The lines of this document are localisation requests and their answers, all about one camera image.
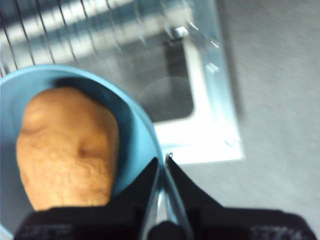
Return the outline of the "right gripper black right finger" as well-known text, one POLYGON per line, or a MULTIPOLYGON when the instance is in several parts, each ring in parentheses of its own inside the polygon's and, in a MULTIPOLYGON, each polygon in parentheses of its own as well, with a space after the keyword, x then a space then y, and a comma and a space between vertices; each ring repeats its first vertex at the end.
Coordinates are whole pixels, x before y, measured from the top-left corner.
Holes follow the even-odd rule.
POLYGON ((195 240, 315 240, 300 215, 274 209, 225 207, 167 156, 169 172, 195 240))

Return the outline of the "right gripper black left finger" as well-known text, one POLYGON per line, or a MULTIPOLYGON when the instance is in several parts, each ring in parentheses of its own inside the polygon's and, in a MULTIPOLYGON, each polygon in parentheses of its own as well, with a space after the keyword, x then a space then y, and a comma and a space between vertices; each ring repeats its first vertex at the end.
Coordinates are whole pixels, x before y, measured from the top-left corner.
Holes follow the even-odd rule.
POLYGON ((16 240, 137 240, 156 191, 160 165, 153 158, 137 178, 103 206, 54 207, 22 222, 16 240))

